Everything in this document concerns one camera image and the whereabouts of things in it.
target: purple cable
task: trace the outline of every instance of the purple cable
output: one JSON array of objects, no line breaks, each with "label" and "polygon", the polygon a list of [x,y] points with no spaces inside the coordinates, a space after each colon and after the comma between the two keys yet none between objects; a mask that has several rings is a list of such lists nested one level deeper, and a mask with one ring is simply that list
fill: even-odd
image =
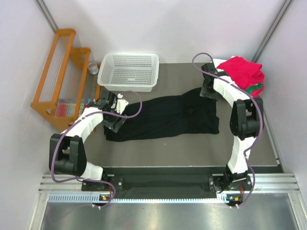
[{"label": "purple cable", "polygon": [[[138,112],[137,112],[136,114],[131,115],[131,116],[125,116],[125,115],[118,115],[118,114],[114,114],[114,113],[106,112],[106,111],[98,111],[98,112],[90,113],[90,114],[86,115],[85,117],[89,117],[89,116],[94,115],[94,114],[108,114],[108,115],[113,115],[113,116],[117,116],[117,117],[121,117],[121,118],[134,118],[134,117],[136,117],[136,116],[141,112],[141,110],[142,110],[142,99],[141,99],[140,95],[139,95],[137,92],[135,92],[135,91],[127,90],[127,91],[124,91],[124,92],[122,92],[122,93],[126,93],[126,92],[133,92],[133,93],[135,93],[135,94],[138,96],[139,100],[140,100],[140,108],[139,108],[139,110],[138,110]],[[58,154],[59,146],[60,146],[61,142],[63,141],[64,137],[66,136],[66,134],[67,134],[69,131],[71,131],[76,125],[78,125],[81,121],[82,121],[82,120],[78,120],[77,122],[73,123],[72,126],[70,126],[68,129],[66,129],[66,130],[63,132],[63,134],[62,134],[61,137],[59,138],[59,141],[57,142],[56,148],[54,149],[54,153],[53,153],[53,157],[52,157],[52,163],[51,163],[51,178],[52,178],[52,180],[53,180],[54,182],[56,182],[56,183],[63,183],[63,182],[71,181],[71,180],[75,180],[75,179],[83,179],[83,178],[81,178],[81,177],[72,177],[72,178],[68,178],[68,179],[60,180],[60,181],[59,181],[59,180],[57,180],[57,179],[55,178],[55,175],[54,175],[54,164],[55,164],[56,157],[57,157],[57,154]],[[109,185],[109,186],[112,187],[112,189],[113,189],[113,194],[112,194],[112,196],[110,197],[110,199],[108,200],[107,203],[105,203],[103,206],[101,206],[101,207],[107,207],[107,206],[111,203],[112,199],[114,198],[114,196],[115,196],[115,194],[116,194],[116,189],[115,189],[114,185],[111,184],[111,183],[108,182],[108,181],[97,181],[97,180],[92,180],[92,179],[85,179],[85,181],[103,183],[103,184],[107,184],[107,185]],[[63,218],[65,218],[66,216],[68,216],[70,213],[72,213],[73,211],[75,211],[75,210],[78,209],[79,207],[83,207],[83,206],[89,206],[89,205],[80,205],[80,206],[74,208],[72,211],[70,211],[70,212],[68,212],[67,214],[65,214],[65,215],[64,215],[59,221],[57,221],[56,223],[59,223]]]},{"label": "purple cable", "polygon": [[[221,80],[221,81],[224,81],[224,82],[230,84],[229,81],[227,81],[227,80],[225,80],[225,79],[223,79],[223,78],[220,78],[220,77],[218,77],[218,76],[216,76],[216,75],[214,75],[214,74],[212,74],[212,73],[203,71],[202,69],[198,68],[198,67],[195,65],[194,60],[195,60],[199,55],[203,55],[203,54],[207,55],[207,56],[211,59],[211,61],[212,61],[212,63],[213,63],[213,58],[211,57],[210,54],[207,54],[207,53],[199,53],[199,54],[195,55],[195,57],[192,59],[192,64],[193,64],[194,68],[197,69],[198,71],[202,72],[202,73],[205,73],[205,74],[207,74],[207,75],[209,75],[209,76],[212,76],[212,77],[214,77],[214,78],[217,78],[217,79],[219,79],[219,80]],[[257,144],[257,142],[259,141],[259,138],[260,138],[261,135],[262,135],[263,121],[262,121],[262,115],[261,115],[260,108],[259,108],[258,104],[256,103],[255,99],[254,99],[249,93],[247,93],[246,91],[240,89],[240,88],[237,87],[236,85],[234,85],[234,84],[230,84],[230,85],[231,85],[232,87],[234,87],[235,89],[239,90],[240,92],[244,93],[245,95],[247,95],[247,96],[250,98],[250,100],[253,102],[253,104],[254,104],[255,107],[256,107],[256,111],[257,111],[258,116],[259,116],[259,119],[260,119],[260,127],[259,127],[259,134],[258,134],[258,136],[256,137],[254,143],[253,143],[249,148],[247,148],[246,150],[244,150],[244,152],[243,152],[243,154],[244,154],[244,156],[245,156],[246,165],[248,166],[248,168],[250,169],[250,171],[251,171],[251,173],[252,173],[252,175],[253,175],[253,184],[252,184],[252,187],[251,187],[251,189],[250,189],[250,192],[248,193],[248,195],[246,196],[246,198],[242,201],[241,204],[239,204],[239,205],[237,206],[237,207],[239,208],[239,207],[241,207],[242,205],[244,205],[244,204],[247,202],[247,200],[250,198],[251,193],[253,192],[254,187],[255,187],[255,182],[256,182],[255,172],[254,172],[253,168],[251,167],[251,165],[250,165],[250,163],[249,163],[249,160],[247,159],[246,152],[249,151],[249,150],[251,150],[251,149]]]}]

